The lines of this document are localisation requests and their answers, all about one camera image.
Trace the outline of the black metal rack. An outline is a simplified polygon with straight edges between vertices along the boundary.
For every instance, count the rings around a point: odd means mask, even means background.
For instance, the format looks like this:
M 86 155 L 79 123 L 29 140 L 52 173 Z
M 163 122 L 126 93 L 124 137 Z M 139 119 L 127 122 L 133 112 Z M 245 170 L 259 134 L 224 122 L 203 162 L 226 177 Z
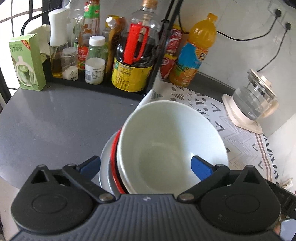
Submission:
M 142 100 L 144 96 L 147 96 L 148 92 L 152 89 L 153 84 L 157 77 L 160 76 L 160 66 L 162 63 L 162 58 L 165 54 L 165 48 L 168 44 L 168 38 L 170 31 L 173 27 L 173 23 L 175 22 L 176 18 L 180 16 L 180 8 L 182 6 L 182 1 L 170 1 L 168 6 L 168 10 L 164 19 L 162 20 L 162 28 L 159 33 L 159 45 L 157 48 L 157 56 L 154 61 L 154 66 L 152 67 L 151 73 L 147 79 L 147 84 L 145 88 L 140 92 L 126 92 L 120 90 L 111 83 L 110 78 L 105 78 L 102 84 L 93 85 L 88 84 L 83 81 L 81 78 L 76 81 L 65 80 L 62 78 L 55 78 L 51 72 L 50 61 L 47 59 L 45 63 L 43 63 L 43 70 L 45 73 L 45 78 L 48 83 L 57 83 L 66 86 L 72 86 L 75 88 L 80 89 L 88 89 L 93 90 L 96 92 L 108 93 L 116 96 L 121 96 L 133 100 Z M 58 9 L 62 6 L 62 1 L 42 1 L 40 9 L 33 8 L 33 1 L 29 1 L 28 10 L 20 13 L 18 15 L 12 15 L 9 18 L 4 19 L 3 21 L 13 20 L 16 17 L 26 15 L 28 19 L 24 22 L 20 33 L 23 34 L 24 30 L 29 22 L 39 17 L 42 18 L 42 23 L 49 23 L 48 13 Z

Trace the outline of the white cap oil sprayer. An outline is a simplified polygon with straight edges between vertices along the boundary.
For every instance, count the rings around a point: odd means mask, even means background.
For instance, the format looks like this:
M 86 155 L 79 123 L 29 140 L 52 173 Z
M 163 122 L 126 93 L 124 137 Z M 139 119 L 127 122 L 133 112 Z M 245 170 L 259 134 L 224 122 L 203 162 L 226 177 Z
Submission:
M 49 12 L 50 32 L 50 61 L 54 78 L 62 78 L 62 51 L 68 47 L 67 24 L 68 8 L 55 9 Z

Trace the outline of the large cream green bowl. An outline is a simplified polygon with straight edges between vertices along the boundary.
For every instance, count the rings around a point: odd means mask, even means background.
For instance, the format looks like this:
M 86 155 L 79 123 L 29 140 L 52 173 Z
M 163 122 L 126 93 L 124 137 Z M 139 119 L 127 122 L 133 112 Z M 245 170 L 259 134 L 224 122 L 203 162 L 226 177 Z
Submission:
M 182 103 L 160 100 L 134 111 L 121 128 L 116 161 L 130 194 L 178 196 L 199 183 L 191 159 L 228 165 L 218 131 L 199 112 Z

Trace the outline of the cream kettle base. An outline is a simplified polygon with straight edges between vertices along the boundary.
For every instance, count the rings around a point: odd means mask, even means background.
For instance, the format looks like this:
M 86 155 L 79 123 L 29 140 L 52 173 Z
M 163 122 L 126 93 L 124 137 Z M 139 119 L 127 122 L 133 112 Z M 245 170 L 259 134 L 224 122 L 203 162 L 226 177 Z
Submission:
M 262 127 L 257 122 L 273 114 L 279 106 L 277 96 L 271 99 L 263 97 L 261 94 L 227 94 L 222 95 L 222 101 L 226 112 L 234 125 L 261 134 Z

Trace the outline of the small clear spice jar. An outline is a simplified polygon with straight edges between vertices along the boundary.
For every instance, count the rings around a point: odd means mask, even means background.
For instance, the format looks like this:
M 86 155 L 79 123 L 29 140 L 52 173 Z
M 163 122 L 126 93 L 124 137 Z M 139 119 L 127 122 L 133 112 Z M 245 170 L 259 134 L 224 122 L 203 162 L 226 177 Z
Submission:
M 76 81 L 78 79 L 77 51 L 74 47 L 63 49 L 62 57 L 62 77 L 65 80 Z

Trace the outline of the patterned white cloth mat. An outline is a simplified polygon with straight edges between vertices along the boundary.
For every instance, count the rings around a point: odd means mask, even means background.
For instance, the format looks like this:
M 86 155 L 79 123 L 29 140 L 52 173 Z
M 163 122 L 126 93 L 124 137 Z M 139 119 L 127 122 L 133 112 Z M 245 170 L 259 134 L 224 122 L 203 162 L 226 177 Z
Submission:
M 263 178 L 278 184 L 278 168 L 265 134 L 252 133 L 234 125 L 222 102 L 184 87 L 156 81 L 136 109 L 158 100 L 183 103 L 207 118 L 222 137 L 231 169 L 241 170 L 246 165 L 253 165 Z

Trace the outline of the orange juice bottle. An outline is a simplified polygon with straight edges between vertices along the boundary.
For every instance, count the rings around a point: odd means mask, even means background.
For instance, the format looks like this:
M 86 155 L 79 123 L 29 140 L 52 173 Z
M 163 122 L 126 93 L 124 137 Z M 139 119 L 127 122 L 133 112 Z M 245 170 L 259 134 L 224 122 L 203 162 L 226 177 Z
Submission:
M 198 72 L 216 40 L 215 21 L 218 17 L 209 13 L 205 20 L 196 23 L 189 31 L 187 40 L 175 62 L 169 80 L 171 83 L 187 87 Z

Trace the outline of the red yellow can lower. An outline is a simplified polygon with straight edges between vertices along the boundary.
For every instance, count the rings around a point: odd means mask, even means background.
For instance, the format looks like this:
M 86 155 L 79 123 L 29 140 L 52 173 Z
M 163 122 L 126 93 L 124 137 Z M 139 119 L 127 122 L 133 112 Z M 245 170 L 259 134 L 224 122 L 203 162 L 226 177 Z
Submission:
M 160 66 L 160 74 L 161 74 L 162 80 L 165 80 L 168 78 L 176 60 L 177 60 L 177 56 L 172 56 L 169 54 L 164 55 L 161 66 Z

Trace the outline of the white plate Sweet print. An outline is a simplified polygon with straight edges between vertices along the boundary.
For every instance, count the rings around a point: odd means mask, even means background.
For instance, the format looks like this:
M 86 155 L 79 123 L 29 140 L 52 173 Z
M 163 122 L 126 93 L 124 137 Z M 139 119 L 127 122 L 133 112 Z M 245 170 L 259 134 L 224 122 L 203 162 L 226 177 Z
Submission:
M 98 180 L 99 185 L 102 189 L 106 190 L 107 192 L 113 194 L 116 198 L 119 197 L 120 193 L 116 187 L 116 184 L 113 180 L 112 173 L 111 173 L 111 167 L 110 167 L 110 157 L 111 157 L 111 149 L 113 141 L 115 140 L 115 137 L 117 135 L 117 132 L 115 132 L 110 139 L 105 144 L 100 160 L 100 171 L 98 173 Z

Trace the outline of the red cola can upper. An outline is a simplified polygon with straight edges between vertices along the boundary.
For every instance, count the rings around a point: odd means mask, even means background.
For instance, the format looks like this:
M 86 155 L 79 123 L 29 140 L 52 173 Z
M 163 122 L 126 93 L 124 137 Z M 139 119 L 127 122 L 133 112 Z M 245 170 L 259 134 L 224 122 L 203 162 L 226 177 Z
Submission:
M 168 38 L 168 43 L 166 45 L 166 54 L 174 56 L 179 48 L 183 37 L 183 31 L 179 25 L 174 24 L 170 36 Z

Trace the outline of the green tea box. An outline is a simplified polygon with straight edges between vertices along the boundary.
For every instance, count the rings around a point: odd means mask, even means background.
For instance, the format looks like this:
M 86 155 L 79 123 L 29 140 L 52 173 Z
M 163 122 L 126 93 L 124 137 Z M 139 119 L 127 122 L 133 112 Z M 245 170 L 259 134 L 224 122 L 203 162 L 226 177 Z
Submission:
M 9 48 L 20 87 L 42 91 L 46 85 L 43 62 L 37 34 L 28 34 L 10 40 Z

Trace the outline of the yellow cap amber bottle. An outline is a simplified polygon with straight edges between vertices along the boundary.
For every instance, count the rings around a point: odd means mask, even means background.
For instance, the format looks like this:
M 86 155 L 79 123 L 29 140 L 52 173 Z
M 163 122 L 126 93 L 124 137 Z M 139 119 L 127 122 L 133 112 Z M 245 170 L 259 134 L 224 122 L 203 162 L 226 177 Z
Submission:
M 124 28 L 126 27 L 125 18 L 120 18 L 119 16 L 109 15 L 105 21 L 106 31 L 108 34 L 107 38 L 107 50 L 108 57 L 105 66 L 105 76 L 107 80 L 111 80 L 112 68 L 114 63 L 114 58 L 116 50 L 119 44 L 120 35 Z

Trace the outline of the dark soy sauce bottle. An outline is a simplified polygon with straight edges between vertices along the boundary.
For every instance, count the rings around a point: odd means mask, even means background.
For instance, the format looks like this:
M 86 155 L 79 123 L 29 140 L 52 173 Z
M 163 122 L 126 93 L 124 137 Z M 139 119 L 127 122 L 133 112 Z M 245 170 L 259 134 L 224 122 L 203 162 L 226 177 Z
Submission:
M 112 84 L 126 92 L 142 91 L 154 65 L 161 25 L 154 14 L 158 1 L 143 1 L 126 20 L 114 57 Z

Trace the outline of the red rimmed white bowl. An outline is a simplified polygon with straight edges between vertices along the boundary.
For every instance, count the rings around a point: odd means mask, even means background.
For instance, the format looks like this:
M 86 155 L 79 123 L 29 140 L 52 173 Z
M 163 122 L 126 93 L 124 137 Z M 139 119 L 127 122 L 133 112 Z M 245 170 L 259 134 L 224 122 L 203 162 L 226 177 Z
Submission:
M 117 166 L 117 160 L 116 160 L 117 145 L 118 145 L 118 141 L 119 141 L 119 137 L 120 137 L 120 132 L 121 132 L 121 130 L 119 130 L 117 132 L 117 134 L 115 135 L 114 141 L 111 146 L 110 168 L 111 168 L 113 181 L 114 181 L 119 193 L 120 194 L 128 194 L 128 191 L 126 190 L 126 188 L 121 180 L 118 166 Z

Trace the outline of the red label sauce bottle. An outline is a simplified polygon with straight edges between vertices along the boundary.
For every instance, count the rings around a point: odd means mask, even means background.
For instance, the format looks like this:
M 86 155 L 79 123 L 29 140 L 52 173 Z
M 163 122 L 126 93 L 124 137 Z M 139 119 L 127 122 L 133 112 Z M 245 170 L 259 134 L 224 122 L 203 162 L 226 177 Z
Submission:
M 77 67 L 79 72 L 84 72 L 85 70 L 85 61 L 88 53 L 90 37 L 99 35 L 99 16 L 99 0 L 87 1 L 78 35 Z

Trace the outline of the glass kettle cream lid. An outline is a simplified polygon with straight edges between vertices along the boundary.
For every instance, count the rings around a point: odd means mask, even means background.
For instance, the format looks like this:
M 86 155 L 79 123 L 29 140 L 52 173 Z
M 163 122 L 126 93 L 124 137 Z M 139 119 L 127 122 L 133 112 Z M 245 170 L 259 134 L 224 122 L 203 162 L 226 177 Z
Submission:
M 247 78 L 248 85 L 235 90 L 232 96 L 234 103 L 251 121 L 270 116 L 279 106 L 271 82 L 252 69 L 248 71 Z

